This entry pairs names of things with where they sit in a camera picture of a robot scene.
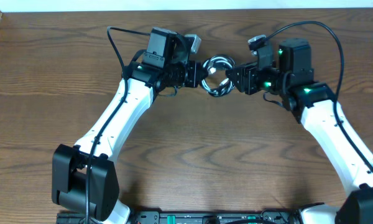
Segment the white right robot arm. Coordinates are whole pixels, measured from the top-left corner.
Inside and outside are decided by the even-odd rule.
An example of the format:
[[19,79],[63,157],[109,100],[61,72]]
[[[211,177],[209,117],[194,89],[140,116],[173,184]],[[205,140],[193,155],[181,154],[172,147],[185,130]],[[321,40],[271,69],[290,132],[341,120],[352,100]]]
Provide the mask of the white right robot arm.
[[346,119],[330,87],[314,79],[308,41],[284,40],[277,61],[264,35],[251,38],[248,45],[257,61],[227,70],[226,76],[247,95],[265,91],[280,96],[281,105],[324,150],[347,196],[339,208],[324,203],[301,207],[290,223],[373,223],[373,153]]

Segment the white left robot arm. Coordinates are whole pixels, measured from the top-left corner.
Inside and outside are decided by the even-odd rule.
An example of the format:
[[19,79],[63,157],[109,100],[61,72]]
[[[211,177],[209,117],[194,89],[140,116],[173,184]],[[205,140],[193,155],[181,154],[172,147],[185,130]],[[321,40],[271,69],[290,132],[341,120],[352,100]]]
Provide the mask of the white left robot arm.
[[52,157],[52,201],[71,211],[57,223],[126,223],[130,208],[119,200],[116,163],[122,146],[157,95],[172,87],[196,88],[206,77],[190,60],[200,48],[196,34],[153,27],[146,49],[129,64],[120,62],[122,80],[92,128],[73,146],[61,144]]

